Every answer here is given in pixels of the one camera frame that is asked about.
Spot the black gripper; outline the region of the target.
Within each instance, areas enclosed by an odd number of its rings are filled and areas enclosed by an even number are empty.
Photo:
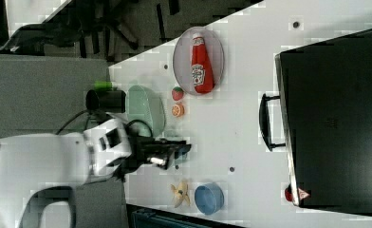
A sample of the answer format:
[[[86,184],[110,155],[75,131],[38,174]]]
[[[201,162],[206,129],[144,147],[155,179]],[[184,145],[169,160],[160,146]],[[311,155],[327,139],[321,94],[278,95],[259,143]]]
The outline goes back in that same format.
[[[151,137],[130,137],[131,155],[123,162],[123,174],[137,171],[143,164],[154,164],[167,170],[172,154],[183,156],[192,146],[188,143],[173,144],[167,140],[155,140]]]

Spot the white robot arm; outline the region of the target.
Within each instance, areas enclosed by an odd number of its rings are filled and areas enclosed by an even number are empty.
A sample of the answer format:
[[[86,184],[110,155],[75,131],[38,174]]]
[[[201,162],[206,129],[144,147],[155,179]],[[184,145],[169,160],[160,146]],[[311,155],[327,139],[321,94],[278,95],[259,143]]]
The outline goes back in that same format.
[[[0,139],[0,228],[41,228],[45,209],[59,202],[68,206],[65,228],[75,228],[78,187],[122,179],[144,164],[166,170],[190,149],[186,141],[141,136],[115,117],[83,132]]]

